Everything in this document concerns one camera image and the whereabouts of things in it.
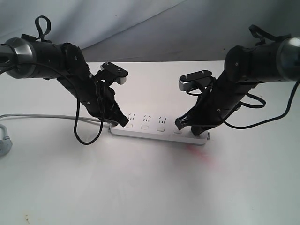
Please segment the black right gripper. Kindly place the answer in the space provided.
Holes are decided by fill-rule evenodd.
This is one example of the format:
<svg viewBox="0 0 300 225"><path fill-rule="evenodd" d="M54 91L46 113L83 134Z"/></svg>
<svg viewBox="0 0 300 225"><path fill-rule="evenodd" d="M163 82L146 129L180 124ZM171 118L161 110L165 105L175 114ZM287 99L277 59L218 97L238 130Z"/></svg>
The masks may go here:
<svg viewBox="0 0 300 225"><path fill-rule="evenodd" d="M178 130L191 127L195 136L206 130L215 128L223 123L225 118L225 94L208 93L201 94L185 116L178 117L175 125Z"/></svg>

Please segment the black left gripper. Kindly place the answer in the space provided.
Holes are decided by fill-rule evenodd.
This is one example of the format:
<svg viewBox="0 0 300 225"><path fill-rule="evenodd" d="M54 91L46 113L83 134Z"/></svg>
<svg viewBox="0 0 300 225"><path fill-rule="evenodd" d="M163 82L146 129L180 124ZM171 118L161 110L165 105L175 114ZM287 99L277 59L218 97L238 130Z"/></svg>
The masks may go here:
<svg viewBox="0 0 300 225"><path fill-rule="evenodd" d="M90 100L88 113L93 117L103 118L104 121L113 121L122 127L129 123L129 119L117 105L111 88L99 88L98 95Z"/></svg>

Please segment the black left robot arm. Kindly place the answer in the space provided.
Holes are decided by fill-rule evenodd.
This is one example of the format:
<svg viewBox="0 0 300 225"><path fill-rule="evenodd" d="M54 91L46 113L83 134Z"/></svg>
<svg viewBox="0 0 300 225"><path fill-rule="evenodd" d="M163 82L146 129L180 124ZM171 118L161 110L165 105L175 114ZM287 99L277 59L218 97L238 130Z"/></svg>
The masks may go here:
<svg viewBox="0 0 300 225"><path fill-rule="evenodd" d="M0 46L0 67L15 79L55 79L66 88L87 112L104 122L129 122L115 100L113 83L124 84L128 72L105 62L93 75L79 47L71 43L36 41L32 36L14 37Z"/></svg>

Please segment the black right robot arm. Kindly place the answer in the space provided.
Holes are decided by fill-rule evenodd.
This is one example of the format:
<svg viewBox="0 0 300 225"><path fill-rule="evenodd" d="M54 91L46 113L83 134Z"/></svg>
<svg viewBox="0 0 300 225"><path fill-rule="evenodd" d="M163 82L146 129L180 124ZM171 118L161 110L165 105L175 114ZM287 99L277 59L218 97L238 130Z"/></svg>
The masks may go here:
<svg viewBox="0 0 300 225"><path fill-rule="evenodd" d="M252 97L250 90L268 82L296 82L286 111L287 115L300 83L300 39L289 37L253 48L233 47L225 58L224 70L218 78L201 70L179 78L179 89L186 93L199 89L196 104L175 120L177 129L190 127L193 135L225 123L238 108L246 107L241 100Z"/></svg>

